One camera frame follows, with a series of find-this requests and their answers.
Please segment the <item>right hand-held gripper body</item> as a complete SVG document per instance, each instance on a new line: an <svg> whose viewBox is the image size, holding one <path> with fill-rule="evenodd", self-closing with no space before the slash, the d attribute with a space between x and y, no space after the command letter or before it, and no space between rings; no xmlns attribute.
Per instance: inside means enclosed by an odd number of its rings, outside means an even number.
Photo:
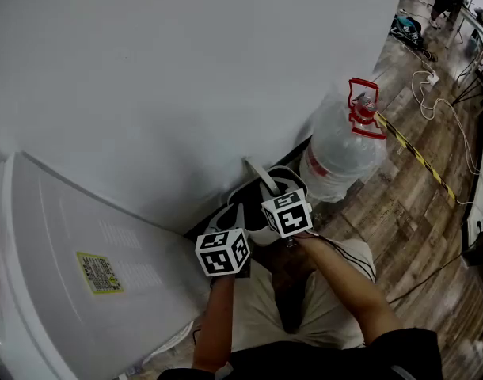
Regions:
<svg viewBox="0 0 483 380"><path fill-rule="evenodd" d="M273 194L266 183L261 183L263 202L261 210L268 228L261 234L261 246L268 246L278 239L291 238L312 227L311 206L306 202L307 189L300 180L275 178L276 187L283 185L280 194Z"/></svg>

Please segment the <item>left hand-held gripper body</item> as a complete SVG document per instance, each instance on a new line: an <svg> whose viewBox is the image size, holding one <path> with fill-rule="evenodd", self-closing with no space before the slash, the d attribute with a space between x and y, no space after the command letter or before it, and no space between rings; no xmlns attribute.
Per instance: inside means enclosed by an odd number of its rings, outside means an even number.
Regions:
<svg viewBox="0 0 483 380"><path fill-rule="evenodd" d="M196 239L196 256L206 277L238 274L249 259L251 251L245 233L243 204L237 204L235 220L229 228L219 225L220 219L233 208L231 204L217 213L204 234Z"/></svg>

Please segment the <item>person's left forearm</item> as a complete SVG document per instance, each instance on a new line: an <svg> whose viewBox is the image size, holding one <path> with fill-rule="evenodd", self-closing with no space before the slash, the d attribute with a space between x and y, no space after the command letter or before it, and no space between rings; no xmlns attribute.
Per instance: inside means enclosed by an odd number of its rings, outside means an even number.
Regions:
<svg viewBox="0 0 483 380"><path fill-rule="evenodd" d="M232 347L234 275L225 275L211 286L192 368L215 373L229 361Z"/></svg>

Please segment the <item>person's right forearm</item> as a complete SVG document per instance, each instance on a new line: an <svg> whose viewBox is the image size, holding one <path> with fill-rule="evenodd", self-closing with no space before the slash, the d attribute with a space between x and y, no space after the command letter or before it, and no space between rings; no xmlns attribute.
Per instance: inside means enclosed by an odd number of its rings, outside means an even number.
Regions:
<svg viewBox="0 0 483 380"><path fill-rule="evenodd" d="M299 234L295 240L306 251L337 298L358 322L366 344L385 333L404 328L384 294L345 260L326 240Z"/></svg>

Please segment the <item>person's beige trousers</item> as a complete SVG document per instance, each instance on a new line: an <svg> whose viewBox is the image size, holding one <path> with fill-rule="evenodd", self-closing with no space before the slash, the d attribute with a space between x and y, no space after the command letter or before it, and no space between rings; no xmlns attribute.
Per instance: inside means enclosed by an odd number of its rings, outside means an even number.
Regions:
<svg viewBox="0 0 483 380"><path fill-rule="evenodd" d="M297 332L286 332L276 305L272 274L254 261L251 276L235 281L231 351L280 341L336 349L363 346L359 324L318 271L311 273L306 281L299 312L302 321Z"/></svg>

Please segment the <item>white coiled tube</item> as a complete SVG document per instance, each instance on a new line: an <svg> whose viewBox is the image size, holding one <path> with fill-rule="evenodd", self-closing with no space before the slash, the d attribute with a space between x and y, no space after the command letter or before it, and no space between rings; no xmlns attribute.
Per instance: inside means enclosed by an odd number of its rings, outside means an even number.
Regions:
<svg viewBox="0 0 483 380"><path fill-rule="evenodd" d="M190 360L194 348L192 330L195 322L189 322L161 347L148 355L142 363L143 367L164 367Z"/></svg>

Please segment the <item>yellow black floor tape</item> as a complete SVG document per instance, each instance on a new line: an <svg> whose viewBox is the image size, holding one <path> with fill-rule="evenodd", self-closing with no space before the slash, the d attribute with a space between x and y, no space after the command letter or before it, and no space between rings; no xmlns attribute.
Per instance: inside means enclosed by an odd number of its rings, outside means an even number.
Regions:
<svg viewBox="0 0 483 380"><path fill-rule="evenodd" d="M404 147L413 157L434 177L440 186L447 192L448 196L457 204L460 204L457 196L446 183L446 181L439 175L439 173L432 167L432 165L423 157L423 155L415 148L415 146L380 112L376 112L377 120L385 127L385 129Z"/></svg>

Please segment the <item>person's black shirt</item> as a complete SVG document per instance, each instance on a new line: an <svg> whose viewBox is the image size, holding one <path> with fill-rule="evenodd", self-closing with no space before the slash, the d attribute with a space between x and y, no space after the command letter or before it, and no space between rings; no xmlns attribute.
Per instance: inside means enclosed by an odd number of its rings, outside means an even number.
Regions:
<svg viewBox="0 0 483 380"><path fill-rule="evenodd" d="M158 380L443 380L437 335L399 329L362 348L277 342L237 351L216 373L165 370Z"/></svg>

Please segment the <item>white water dispenser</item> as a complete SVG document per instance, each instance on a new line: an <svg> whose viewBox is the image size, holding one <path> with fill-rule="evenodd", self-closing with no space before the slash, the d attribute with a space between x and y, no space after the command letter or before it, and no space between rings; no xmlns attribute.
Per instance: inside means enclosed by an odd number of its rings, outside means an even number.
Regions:
<svg viewBox="0 0 483 380"><path fill-rule="evenodd" d="M201 314L193 244L22 154L0 163L0 380L113 380Z"/></svg>

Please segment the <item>black stair railing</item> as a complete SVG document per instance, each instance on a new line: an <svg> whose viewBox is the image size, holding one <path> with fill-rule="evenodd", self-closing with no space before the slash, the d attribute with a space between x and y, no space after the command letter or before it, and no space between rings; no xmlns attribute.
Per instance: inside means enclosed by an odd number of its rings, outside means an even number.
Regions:
<svg viewBox="0 0 483 380"><path fill-rule="evenodd" d="M483 111L477 121L476 168L462 220L462 254L472 266L483 264Z"/></svg>

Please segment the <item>black bag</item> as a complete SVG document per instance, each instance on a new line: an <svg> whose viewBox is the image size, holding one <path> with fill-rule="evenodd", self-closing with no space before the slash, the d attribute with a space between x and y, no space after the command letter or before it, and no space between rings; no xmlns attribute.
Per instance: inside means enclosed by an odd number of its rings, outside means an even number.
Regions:
<svg viewBox="0 0 483 380"><path fill-rule="evenodd" d="M422 48L424 43L420 30L420 23L414 21L411 17L395 15L389 34L404 44L417 49Z"/></svg>

